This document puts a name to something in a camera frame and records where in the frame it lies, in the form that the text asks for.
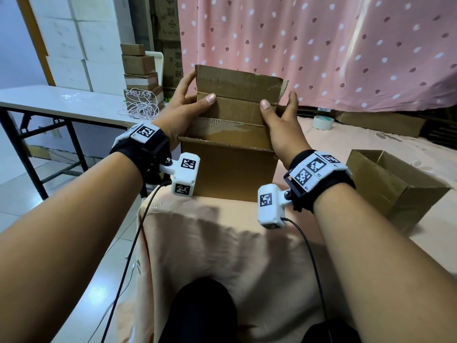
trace hand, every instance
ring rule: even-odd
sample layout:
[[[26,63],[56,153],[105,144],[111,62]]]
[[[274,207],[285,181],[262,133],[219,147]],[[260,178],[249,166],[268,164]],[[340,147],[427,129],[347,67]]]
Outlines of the hand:
[[[271,144],[276,156],[286,169],[304,150],[311,149],[297,120],[298,99],[294,91],[289,93],[289,103],[280,118],[267,100],[260,102],[260,111],[270,128]]]
[[[192,120],[209,109],[216,101],[214,94],[199,101],[197,101],[197,94],[186,95],[194,78],[195,70],[192,70],[181,79],[168,106],[152,122],[153,125],[160,127],[170,139],[170,150],[178,146],[178,136],[186,131]]]

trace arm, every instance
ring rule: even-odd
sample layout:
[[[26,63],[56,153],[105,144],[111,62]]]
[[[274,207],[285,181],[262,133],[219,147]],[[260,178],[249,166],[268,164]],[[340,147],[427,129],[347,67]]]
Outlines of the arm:
[[[297,121],[297,96],[279,118],[262,115],[284,166],[311,149]],[[324,191],[314,215],[365,342],[453,342],[457,282],[347,184]]]
[[[154,124],[170,147],[214,103],[186,96],[181,81]],[[50,342],[88,286],[143,184],[140,171],[113,153],[22,216],[0,235],[0,342]]]

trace finger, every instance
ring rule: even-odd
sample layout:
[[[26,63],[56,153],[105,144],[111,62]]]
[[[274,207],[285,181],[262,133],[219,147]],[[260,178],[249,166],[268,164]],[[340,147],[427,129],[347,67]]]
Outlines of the finger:
[[[263,120],[270,127],[275,121],[279,120],[275,110],[267,100],[260,101],[260,112],[262,113]]]
[[[291,121],[297,119],[298,110],[298,98],[294,91],[289,92],[289,103],[287,104],[286,110],[282,116],[282,119]]]
[[[183,79],[180,80],[176,91],[174,92],[176,95],[185,96],[187,94],[187,89],[192,83],[192,80],[195,78],[195,69],[187,72]]]
[[[186,95],[186,97],[184,98],[183,105],[188,105],[190,103],[195,103],[195,102],[197,102],[197,94]]]
[[[194,117],[202,114],[204,111],[208,110],[211,105],[216,102],[216,95],[209,94],[204,99],[201,99],[190,105],[185,105],[182,108],[185,110],[186,116]]]

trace wrist-mounted device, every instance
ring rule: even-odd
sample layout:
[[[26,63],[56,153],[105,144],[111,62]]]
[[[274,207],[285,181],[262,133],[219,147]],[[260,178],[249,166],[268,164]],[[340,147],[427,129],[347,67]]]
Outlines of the wrist-mounted device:
[[[182,153],[178,161],[172,160],[169,139],[157,126],[147,122],[132,126],[115,139],[110,154],[114,152],[120,152],[133,161],[145,183],[166,185],[171,182],[172,193],[192,196],[200,158]]]
[[[275,184],[267,184],[258,190],[258,220],[267,229],[284,226],[284,207],[293,204],[294,210],[313,211],[317,197],[328,188],[346,183],[356,188],[351,172],[332,155],[316,150],[301,152],[292,161],[284,180],[290,189],[281,191]]]

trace white table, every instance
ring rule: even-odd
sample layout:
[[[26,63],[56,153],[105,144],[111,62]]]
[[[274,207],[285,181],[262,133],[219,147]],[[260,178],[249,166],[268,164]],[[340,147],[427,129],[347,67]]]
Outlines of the white table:
[[[126,112],[119,113],[124,109],[124,104],[122,96],[55,86],[24,86],[0,90],[0,122],[43,200],[48,198],[44,183],[60,174],[78,176],[80,172],[72,171],[72,168],[79,165],[83,171],[88,170],[72,122],[127,129],[139,121],[128,116]],[[19,130],[8,111],[24,114]],[[28,131],[28,122],[33,115],[50,117],[54,123]],[[28,158],[29,153],[24,139],[64,126],[68,129],[79,161],[41,180]],[[147,195],[145,188],[142,190],[143,195]]]

